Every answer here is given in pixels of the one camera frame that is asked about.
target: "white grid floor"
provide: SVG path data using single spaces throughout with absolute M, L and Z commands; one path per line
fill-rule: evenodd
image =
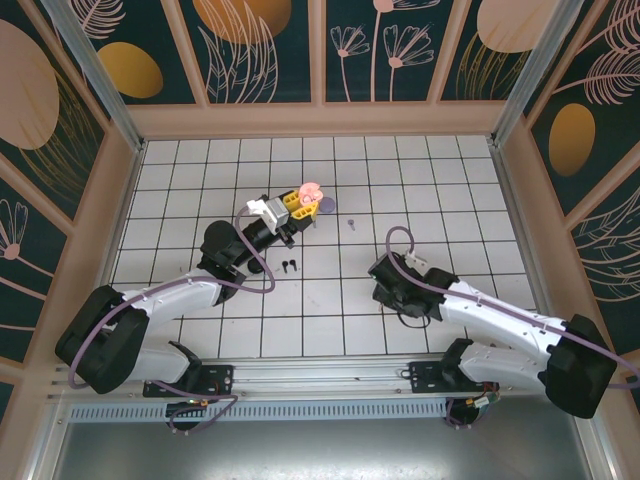
M 395 313 L 380 311 L 367 270 L 394 225 L 411 228 L 417 254 L 433 266 L 489 295 L 535 308 L 481 136 L 150 142 L 113 269 L 114 288 L 138 289 L 186 273 L 200 261 L 212 221 L 231 221 L 247 200 L 309 181 L 322 185 L 337 211 L 319 215 L 293 249 L 267 250 L 280 280 L 274 292 L 238 292 L 222 306 L 152 334 L 179 340 L 201 358 L 434 353 L 467 334 L 490 341 L 438 321 L 425 331 L 408 329 Z M 394 240 L 406 241 L 400 234 Z M 406 245 L 394 249 L 404 252 Z M 297 272 L 289 267 L 285 274 L 282 261 L 291 259 Z M 250 280 L 264 284 L 262 276 Z

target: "flower illustration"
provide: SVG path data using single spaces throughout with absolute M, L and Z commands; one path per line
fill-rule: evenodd
M 27 228 L 29 210 L 16 202 L 12 214 L 9 202 L 0 200 L 0 258 L 15 260 L 20 255 L 20 243 Z
M 394 10 L 419 10 L 434 7 L 439 3 L 440 0 L 373 0 L 373 6 L 380 13 L 389 13 Z
M 378 31 L 380 30 L 380 17 L 383 13 L 396 10 L 420 10 L 435 7 L 440 0 L 373 0 L 373 7 L 378 11 L 376 24 L 373 27 L 373 49 L 371 60 L 371 101 L 376 101 L 376 54 L 378 50 Z
M 11 211 L 11 206 L 6 199 L 0 200 L 0 260 L 18 260 L 24 263 L 26 266 L 43 273 L 49 277 L 53 277 L 53 274 L 46 270 L 37 267 L 36 265 L 28 262 L 20 256 L 20 245 L 24 238 L 24 232 L 27 229 L 27 219 L 29 217 L 29 210 L 26 206 L 20 202 L 16 202 L 15 208 Z M 6 278 L 0 277 L 0 283 L 13 288 L 26 295 L 30 295 L 40 300 L 45 300 L 47 297 L 41 293 L 35 292 L 30 288 L 24 287 L 17 283 L 12 282 Z M 9 327 L 6 325 L 0 325 L 1 328 L 11 328 L 13 330 L 20 330 L 18 327 Z
M 433 50 L 427 50 L 431 44 L 429 26 L 424 28 L 407 27 L 398 38 L 398 26 L 384 29 L 384 47 L 391 67 L 389 83 L 389 101 L 393 101 L 393 78 L 397 68 L 422 65 L 433 61 Z
M 344 85 L 344 93 L 347 96 L 347 102 L 351 101 L 349 96 L 349 87 L 347 86 L 347 76 L 344 70 L 344 59 L 347 57 L 353 57 L 367 53 L 369 51 L 369 44 L 365 43 L 366 37 L 360 27 L 346 27 L 344 32 L 340 27 L 333 27 L 331 29 L 331 40 L 333 46 L 336 47 L 338 56 L 340 57 L 340 66 L 342 67 L 342 83 Z

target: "vent grille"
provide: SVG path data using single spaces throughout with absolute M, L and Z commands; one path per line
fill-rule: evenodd
M 179 415 L 176 421 L 209 419 L 222 405 Z M 78 404 L 71 410 L 70 423 L 166 422 L 167 404 Z M 219 421 L 348 420 L 380 418 L 428 418 L 445 416 L 445 400 L 239 402 Z

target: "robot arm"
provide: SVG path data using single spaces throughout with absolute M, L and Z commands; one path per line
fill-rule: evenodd
M 297 191 L 271 200 L 263 196 L 249 202 L 251 213 L 261 218 L 242 233 L 258 252 L 277 241 L 291 248 L 293 236 L 313 223 L 317 207 L 317 202 L 301 205 Z M 190 391 L 198 381 L 201 361 L 183 345 L 150 339 L 148 333 L 174 318 L 229 300 L 246 279 L 245 264 L 251 273 L 261 272 L 228 222 L 209 225 L 200 250 L 202 260 L 196 269 L 154 286 L 153 295 L 145 295 L 150 288 L 117 292 L 105 285 L 94 290 L 58 341 L 56 355 L 71 365 L 90 332 L 109 312 L 140 297 L 100 330 L 84 352 L 77 374 L 97 393 L 108 393 L 125 381 L 149 379 Z M 196 277 L 197 282 L 190 281 Z
M 518 316 L 534 319 L 608 349 L 591 320 L 574 315 L 571 322 L 566 322 L 519 309 L 480 292 L 451 273 L 438 268 L 427 270 L 427 263 L 412 252 L 404 256 L 394 254 L 394 259 L 411 277 L 444 293 L 427 291 L 409 282 L 385 255 L 369 270 L 377 282 L 374 300 L 401 315 L 429 317 L 487 332 L 510 347 L 496 348 L 473 340 L 455 340 L 441 361 L 445 380 L 453 386 L 464 379 L 544 392 L 556 406 L 571 415 L 593 416 L 616 363 L 559 334 L 535 328 Z M 488 304 L 506 307 L 518 315 L 509 315 Z

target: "pink toy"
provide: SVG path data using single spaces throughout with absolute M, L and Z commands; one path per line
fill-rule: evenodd
M 320 191 L 320 185 L 312 182 L 302 185 L 298 190 L 298 195 L 300 197 L 300 205 L 303 207 L 311 205 L 314 202 L 319 202 L 324 196 Z

